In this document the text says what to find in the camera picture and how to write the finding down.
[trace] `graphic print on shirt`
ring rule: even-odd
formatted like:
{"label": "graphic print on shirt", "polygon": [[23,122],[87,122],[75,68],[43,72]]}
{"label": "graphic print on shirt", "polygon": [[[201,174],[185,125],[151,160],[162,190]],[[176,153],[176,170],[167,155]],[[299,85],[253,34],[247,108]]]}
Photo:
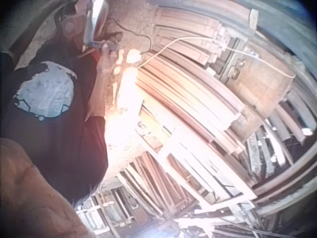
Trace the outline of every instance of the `graphic print on shirt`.
{"label": "graphic print on shirt", "polygon": [[71,78],[77,79],[68,68],[50,61],[43,63],[47,69],[23,82],[13,96],[18,108],[33,113],[39,120],[57,117],[69,109],[74,96]]}

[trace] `dark t-shirt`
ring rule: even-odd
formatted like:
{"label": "dark t-shirt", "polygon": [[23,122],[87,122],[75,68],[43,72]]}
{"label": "dark t-shirt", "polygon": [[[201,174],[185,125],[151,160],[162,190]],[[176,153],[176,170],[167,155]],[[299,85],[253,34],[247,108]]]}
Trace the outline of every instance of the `dark t-shirt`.
{"label": "dark t-shirt", "polygon": [[96,190],[108,167],[105,119],[84,122],[96,62],[91,56],[43,57],[55,49],[44,48],[28,67],[1,79],[1,137],[20,144],[75,207]]}

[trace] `white cable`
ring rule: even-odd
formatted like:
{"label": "white cable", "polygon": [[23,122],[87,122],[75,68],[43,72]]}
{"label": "white cable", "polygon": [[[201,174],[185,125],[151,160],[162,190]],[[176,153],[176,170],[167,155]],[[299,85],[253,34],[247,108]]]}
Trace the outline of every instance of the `white cable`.
{"label": "white cable", "polygon": [[288,77],[288,78],[295,78],[296,75],[288,75],[287,73],[283,72],[282,70],[276,68],[275,66],[273,66],[272,64],[270,64],[269,62],[266,62],[265,60],[263,59],[260,59],[252,54],[249,54],[249,53],[246,53],[244,51],[240,51],[240,50],[236,50],[236,49],[233,49],[233,48],[230,48],[228,47],[227,45],[224,45],[223,42],[221,41],[218,41],[218,40],[215,40],[213,38],[209,38],[209,37],[199,37],[199,36],[186,36],[186,37],[180,37],[180,38],[177,38],[173,41],[171,41],[170,43],[168,43],[166,46],[164,46],[159,52],[157,52],[155,55],[153,55],[152,57],[150,57],[147,61],[145,61],[143,64],[141,64],[138,68],[141,68],[143,66],[145,66],[148,62],[150,62],[152,59],[154,59],[156,56],[158,56],[160,53],[162,53],[166,48],[168,48],[170,45],[174,44],[175,42],[177,41],[180,41],[180,40],[193,40],[193,39],[197,39],[197,40],[210,40],[210,41],[214,41],[214,42],[217,42],[219,43],[220,45],[223,45],[223,47],[225,49],[228,49],[230,51],[234,51],[234,52],[237,52],[237,53],[240,53],[240,54],[243,54],[243,55],[246,55],[246,56],[249,56],[249,57],[252,57],[262,63],[265,63],[267,66],[271,67],[272,69],[274,69],[275,71],[279,72],[280,74],[284,75],[285,77]]}

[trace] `electric cable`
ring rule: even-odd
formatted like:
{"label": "electric cable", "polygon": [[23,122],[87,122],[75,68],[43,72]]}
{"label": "electric cable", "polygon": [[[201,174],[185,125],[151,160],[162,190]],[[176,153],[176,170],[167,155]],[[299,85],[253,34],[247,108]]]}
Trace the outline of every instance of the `electric cable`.
{"label": "electric cable", "polygon": [[236,226],[238,228],[247,230],[247,231],[251,231],[251,232],[255,232],[255,233],[259,233],[259,234],[263,234],[263,235],[267,235],[267,236],[271,236],[271,237],[280,237],[280,238],[295,238],[292,236],[288,236],[288,235],[282,235],[282,234],[276,234],[276,233],[272,233],[272,232],[266,232],[266,231],[261,231],[261,230],[257,230],[257,229],[253,229],[253,228],[249,228],[249,227],[245,227],[239,224],[236,224],[234,222],[228,221],[226,219],[223,219],[221,217],[219,217],[219,219],[223,220],[224,222],[227,222],[233,226]]}
{"label": "electric cable", "polygon": [[150,42],[149,49],[147,51],[141,52],[140,53],[141,55],[146,54],[146,53],[148,53],[151,50],[151,48],[152,48],[152,40],[151,40],[151,38],[149,36],[143,35],[143,34],[138,34],[138,33],[134,32],[132,30],[129,30],[129,29],[125,28],[124,26],[120,25],[120,23],[116,19],[114,19],[113,17],[110,17],[109,19],[113,20],[122,30],[130,32],[130,33],[132,33],[132,34],[134,34],[136,36],[143,36],[143,37],[146,37],[147,39],[149,39],[149,42]]}
{"label": "electric cable", "polygon": [[[186,36],[186,37],[180,37],[180,38],[177,38],[173,41],[171,41],[170,43],[168,43],[166,46],[164,46],[159,52],[157,52],[155,55],[153,55],[152,57],[150,57],[147,61],[145,61],[144,63],[142,63],[138,68],[141,68],[143,67],[144,65],[146,65],[148,62],[150,62],[152,59],[154,59],[156,56],[158,56],[159,54],[161,54],[166,48],[168,48],[170,45],[174,44],[175,42],[177,41],[180,41],[180,40],[193,40],[193,39],[198,39],[198,40],[210,40],[210,41],[214,41],[214,42],[217,42],[219,43],[220,45],[223,45],[223,42],[220,42],[218,40],[215,40],[213,38],[209,38],[209,37],[199,37],[199,36]],[[246,55],[246,56],[249,56],[249,57],[252,57],[256,60],[259,60],[260,62],[266,64],[267,66],[271,67],[272,69],[274,69],[275,71],[279,72],[280,74],[284,75],[285,77],[288,77],[288,78],[295,78],[296,75],[288,75],[287,73],[283,72],[282,70],[276,68],[274,65],[270,64],[269,62],[263,60],[263,59],[260,59],[258,58],[257,56],[254,56],[250,53],[247,53],[247,52],[244,52],[244,51],[240,51],[240,50],[236,50],[236,49],[233,49],[233,48],[230,48],[228,47],[227,45],[223,46],[225,49],[227,50],[230,50],[230,51],[234,51],[234,52],[237,52],[237,53],[240,53],[240,54],[243,54],[243,55]]]}

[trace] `hand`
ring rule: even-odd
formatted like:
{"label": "hand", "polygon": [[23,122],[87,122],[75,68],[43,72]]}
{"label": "hand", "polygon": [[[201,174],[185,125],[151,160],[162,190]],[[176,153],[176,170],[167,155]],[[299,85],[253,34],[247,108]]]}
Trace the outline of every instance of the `hand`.
{"label": "hand", "polygon": [[113,70],[115,62],[118,60],[118,52],[110,51],[107,43],[102,47],[102,56],[97,64],[97,73],[109,73]]}

